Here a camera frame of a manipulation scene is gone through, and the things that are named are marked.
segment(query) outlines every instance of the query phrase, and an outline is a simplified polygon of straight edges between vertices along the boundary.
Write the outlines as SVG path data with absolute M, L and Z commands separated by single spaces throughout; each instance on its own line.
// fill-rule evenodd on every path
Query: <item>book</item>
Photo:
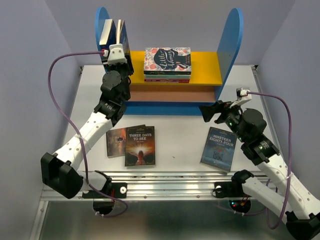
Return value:
M 210 127 L 200 162 L 229 173 L 236 141 L 234 133 Z
M 157 78 L 145 78 L 146 83 L 178 83 L 178 84 L 188 84 L 190 79 L 157 79 Z
M 116 43 L 122 44 L 124 56 L 125 56 L 126 61 L 129 65 L 129 68 L 131 70 L 131 74 L 129 74 L 129 75 L 132 75 L 134 73 L 134 67 L 132 64 L 132 59 L 131 59 L 131 54 L 130 54 L 130 47 L 129 47 L 129 41 L 128 41 L 125 20 L 118 20 L 117 33 L 116 33 Z
M 108 158 L 124 156 L 126 153 L 127 130 L 131 127 L 112 129 L 106 132 L 106 154 Z
M 190 79 L 191 75 L 152 75 L 145 74 L 145 79 Z
M 108 50 L 112 44 L 116 44 L 116 25 L 113 19 L 106 19 L 104 21 L 99 45 L 102 49 Z
M 125 166 L 156 164 L 155 127 L 140 126 L 127 130 Z
M 146 47 L 143 72 L 146 75 L 191 75 L 190 47 Z

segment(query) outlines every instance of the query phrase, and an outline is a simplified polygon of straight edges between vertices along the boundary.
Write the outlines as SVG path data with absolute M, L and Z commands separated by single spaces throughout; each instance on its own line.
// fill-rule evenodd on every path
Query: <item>white wall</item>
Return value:
M 218 49 L 232 8 L 244 15 L 237 64 L 259 64 L 295 0 L 46 0 L 71 50 L 95 51 L 94 20 L 103 6 L 113 19 L 125 19 L 130 48 L 191 47 Z M 100 64 L 98 56 L 80 63 Z
M 71 50 L 44 0 L 1 0 L 0 32 L 0 238 L 27 240 L 43 186 L 40 159 L 66 128 L 49 96 L 48 70 Z M 79 66 L 70 58 L 53 71 L 53 91 L 70 112 Z
M 258 75 L 264 93 L 284 98 L 292 114 L 293 171 L 320 198 L 320 1 L 297 0 L 266 51 Z M 282 151 L 288 152 L 285 108 L 267 99 Z

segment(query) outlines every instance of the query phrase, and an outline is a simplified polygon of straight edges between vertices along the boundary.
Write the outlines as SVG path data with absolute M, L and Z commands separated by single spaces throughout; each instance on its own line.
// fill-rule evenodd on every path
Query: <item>wooden shelf board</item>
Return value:
M 214 103 L 213 86 L 208 85 L 131 85 L 130 102 Z
M 186 86 L 221 86 L 222 78 L 216 52 L 191 52 L 191 79 L 189 83 L 145 82 L 144 51 L 131 51 L 134 74 L 130 77 L 133 85 L 186 85 Z

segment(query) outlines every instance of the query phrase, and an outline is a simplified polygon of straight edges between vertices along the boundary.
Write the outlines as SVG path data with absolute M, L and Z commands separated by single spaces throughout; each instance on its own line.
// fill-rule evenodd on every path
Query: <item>book spine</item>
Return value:
M 144 75 L 145 79 L 190 79 L 190 77 L 190 75 Z
M 188 84 L 190 79 L 156 79 L 156 78 L 145 78 L 146 83 L 179 83 Z
M 148 71 L 144 70 L 145 75 L 191 75 L 191 71 Z

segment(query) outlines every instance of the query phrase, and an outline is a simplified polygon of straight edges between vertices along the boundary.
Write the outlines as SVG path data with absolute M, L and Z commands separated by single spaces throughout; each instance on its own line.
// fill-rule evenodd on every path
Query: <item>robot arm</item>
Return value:
M 41 158 L 42 181 L 64 197 L 71 199 L 80 190 L 88 190 L 85 174 L 77 172 L 82 160 L 84 143 L 87 153 L 96 142 L 114 127 L 123 116 L 130 99 L 129 76 L 133 68 L 127 63 L 121 44 L 110 45 L 104 51 L 102 63 L 107 73 L 102 78 L 101 97 L 89 119 L 80 129 L 80 135 L 74 135 L 64 146 L 53 154 L 46 153 Z M 102 172 L 90 172 L 91 184 L 98 190 L 111 184 L 111 179 Z
M 245 156 L 265 173 L 283 194 L 289 183 L 288 204 L 282 221 L 296 239 L 312 239 L 320 232 L 320 201 L 316 199 L 291 173 L 276 146 L 263 135 L 267 126 L 262 114 L 255 109 L 243 111 L 240 107 L 251 99 L 249 90 L 238 88 L 235 102 L 215 102 L 212 106 L 200 106 L 205 122 L 214 114 L 220 116 L 214 122 L 226 123 L 237 138 L 243 143 L 241 149 Z M 242 197 L 243 194 L 254 197 L 268 209 L 280 216 L 285 199 L 270 191 L 253 174 L 242 170 L 234 174 L 232 182 L 216 182 L 216 197 Z

